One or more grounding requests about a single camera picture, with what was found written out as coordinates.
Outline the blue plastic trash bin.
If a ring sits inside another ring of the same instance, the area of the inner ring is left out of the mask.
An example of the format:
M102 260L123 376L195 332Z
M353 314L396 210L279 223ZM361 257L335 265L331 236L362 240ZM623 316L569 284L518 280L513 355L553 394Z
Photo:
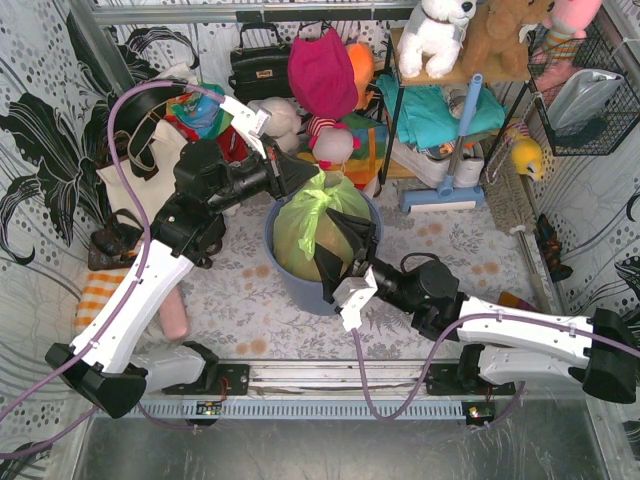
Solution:
M286 292L298 309L314 315L330 316L334 313L334 307L332 306L332 304L327 303L323 299L323 287L321 280L319 282L313 282L293 276L277 263L273 254L273 222L281 207L289 202L296 193L294 193L290 198L284 201L275 202L269 210L264 225L264 241L266 245L267 255L273 266L280 274ZM371 218L369 220L377 225L377 233L381 233L382 221L380 219L377 207L373 204L372 200L369 199L369 197L367 197L361 191L360 193L363 195L364 199L369 205L371 213Z

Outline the green plastic trash bag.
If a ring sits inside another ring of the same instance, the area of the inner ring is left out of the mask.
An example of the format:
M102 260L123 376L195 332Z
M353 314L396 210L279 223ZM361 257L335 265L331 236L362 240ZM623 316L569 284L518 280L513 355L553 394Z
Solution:
M293 276L319 282L314 260L318 245L344 262L353 250L327 215L335 211L371 218L367 201L353 182L338 171L324 170L310 179L283 207L273 222L273 254L277 263Z

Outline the blue floor mop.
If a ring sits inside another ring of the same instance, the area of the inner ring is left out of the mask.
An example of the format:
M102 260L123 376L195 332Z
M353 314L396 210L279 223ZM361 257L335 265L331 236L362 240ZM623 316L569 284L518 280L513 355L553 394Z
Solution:
M484 191L481 187L459 188L454 186L455 170L463 157L464 139L474 115L482 83L483 75L475 73L469 84L468 95L459 122L458 136L443 180L435 190L403 192L399 201L399 208L403 213L471 210L484 203Z

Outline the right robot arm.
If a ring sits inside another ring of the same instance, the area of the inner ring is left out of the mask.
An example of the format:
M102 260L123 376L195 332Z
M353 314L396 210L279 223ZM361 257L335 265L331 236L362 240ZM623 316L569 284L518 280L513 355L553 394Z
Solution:
M356 335L361 311L378 298L411 315L411 326L435 346L464 345L455 385L486 391L505 383L577 384L587 395L616 404L636 400L639 349L621 317L606 309L590 316L536 313L497 305L460 291L458 279L435 255L407 269L376 255L375 224L334 209L329 220L353 253L350 263L318 245L314 261L323 296L344 329Z

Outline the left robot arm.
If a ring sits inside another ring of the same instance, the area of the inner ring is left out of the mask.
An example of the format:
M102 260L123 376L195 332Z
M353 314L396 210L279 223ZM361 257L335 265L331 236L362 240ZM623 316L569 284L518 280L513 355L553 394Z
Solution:
M207 394L219 359L192 341L156 355L134 348L168 294L193 268L220 251L225 210L262 192L279 200L319 172L280 150L267 136L259 151L227 162L213 140L185 145L174 167L175 192L145 234L135 262L114 294L71 343L55 343L45 360L76 393L110 417L128 414L152 392Z

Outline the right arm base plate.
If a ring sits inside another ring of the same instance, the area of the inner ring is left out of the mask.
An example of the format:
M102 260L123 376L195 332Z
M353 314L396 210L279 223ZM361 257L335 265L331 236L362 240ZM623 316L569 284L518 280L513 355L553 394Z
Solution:
M457 363L430 366L425 384L428 394L433 396L509 396L517 390L514 382L494 385L482 379L476 367L461 367Z

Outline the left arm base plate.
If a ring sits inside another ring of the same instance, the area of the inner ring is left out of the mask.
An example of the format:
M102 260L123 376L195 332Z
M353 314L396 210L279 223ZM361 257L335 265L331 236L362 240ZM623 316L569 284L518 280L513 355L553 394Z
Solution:
M248 393L248 364L219 364L214 380L208 387L198 382L178 384L162 389L165 395L245 396Z

